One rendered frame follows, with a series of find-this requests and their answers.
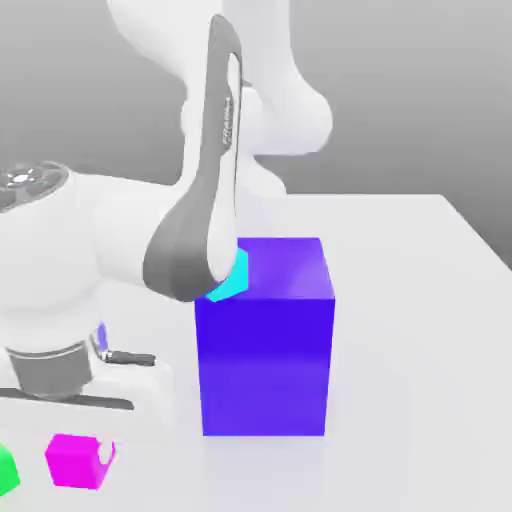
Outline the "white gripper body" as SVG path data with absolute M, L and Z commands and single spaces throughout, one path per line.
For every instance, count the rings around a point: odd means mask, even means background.
M 64 401 L 14 396 L 19 382 L 9 363 L 0 363 L 0 432 L 65 433 L 91 437 L 161 434 L 172 420 L 172 372 L 91 362 L 92 381 Z

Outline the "large blue box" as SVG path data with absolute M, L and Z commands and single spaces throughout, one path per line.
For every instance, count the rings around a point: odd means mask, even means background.
M 335 292 L 321 241 L 241 238 L 249 288 L 196 300 L 206 436 L 321 436 Z

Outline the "small magenta cube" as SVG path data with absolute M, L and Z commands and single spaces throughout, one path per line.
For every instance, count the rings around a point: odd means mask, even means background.
M 50 440 L 45 458 L 53 484 L 58 487 L 99 490 L 109 466 L 98 458 L 96 437 L 57 433 Z

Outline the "small green cube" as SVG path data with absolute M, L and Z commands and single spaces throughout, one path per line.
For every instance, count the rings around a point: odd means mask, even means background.
M 11 451 L 0 443 L 0 497 L 20 485 L 18 469 Z

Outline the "small cyan cube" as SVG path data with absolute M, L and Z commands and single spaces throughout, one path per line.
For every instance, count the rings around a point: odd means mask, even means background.
M 230 299 L 249 288 L 249 257 L 248 253 L 237 249 L 236 259 L 229 276 L 214 290 L 205 295 L 211 302 Z

